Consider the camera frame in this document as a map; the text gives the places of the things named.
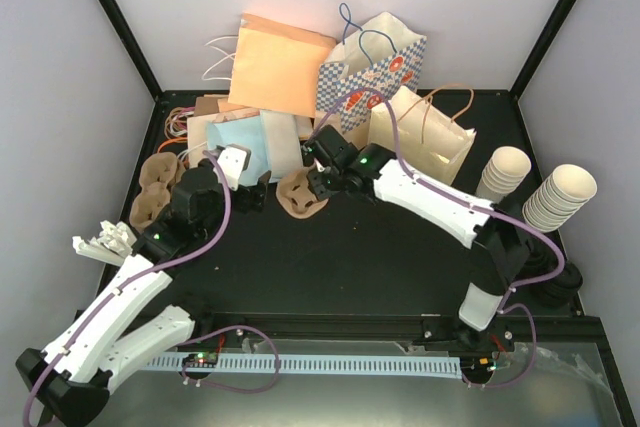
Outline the brown pulp cup carrier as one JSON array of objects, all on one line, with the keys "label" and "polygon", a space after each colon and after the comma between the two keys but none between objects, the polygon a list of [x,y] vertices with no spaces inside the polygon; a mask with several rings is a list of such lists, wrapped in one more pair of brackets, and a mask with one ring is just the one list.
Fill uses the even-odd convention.
[{"label": "brown pulp cup carrier", "polygon": [[283,209],[293,218],[308,219],[329,202],[318,200],[310,189],[307,174],[311,167],[303,167],[283,177],[276,186],[276,198]]}]

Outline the beige kraft paper bag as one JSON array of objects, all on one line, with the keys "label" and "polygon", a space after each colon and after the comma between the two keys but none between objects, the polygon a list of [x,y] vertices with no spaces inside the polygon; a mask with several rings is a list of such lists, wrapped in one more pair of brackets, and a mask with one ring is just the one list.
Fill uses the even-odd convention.
[{"label": "beige kraft paper bag", "polygon": [[475,129],[457,123],[471,107],[475,92],[468,88],[467,104],[448,116],[433,104],[436,95],[447,88],[444,85],[424,97],[400,88],[388,103],[371,110],[368,141],[399,152],[410,166],[450,185],[476,139]]}]

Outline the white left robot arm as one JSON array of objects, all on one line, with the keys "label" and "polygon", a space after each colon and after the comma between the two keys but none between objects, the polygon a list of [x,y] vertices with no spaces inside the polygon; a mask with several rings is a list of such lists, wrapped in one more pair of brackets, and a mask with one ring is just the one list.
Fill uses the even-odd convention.
[{"label": "white left robot arm", "polygon": [[216,162],[187,170],[169,203],[149,224],[117,275],[67,330],[41,350],[28,348],[16,368],[30,392],[22,422],[40,402],[65,426],[86,426],[133,373],[177,346],[202,346],[235,326],[215,329],[211,308],[200,299],[169,305],[132,332],[141,310],[177,276],[179,265],[213,248],[231,213],[261,211],[268,184],[234,183],[233,171]]}]

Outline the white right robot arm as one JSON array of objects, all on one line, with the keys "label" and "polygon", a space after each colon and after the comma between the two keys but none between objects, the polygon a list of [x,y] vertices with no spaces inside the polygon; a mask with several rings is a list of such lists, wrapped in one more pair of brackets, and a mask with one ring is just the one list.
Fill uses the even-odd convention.
[{"label": "white right robot arm", "polygon": [[410,168],[391,150],[372,143],[359,149],[328,125],[301,147],[311,163],[309,187],[319,200],[339,193],[402,207],[451,235],[470,250],[469,284],[457,318],[429,328],[432,342],[476,350],[491,337],[490,325],[511,282],[533,251],[532,236],[493,217],[501,209]]}]

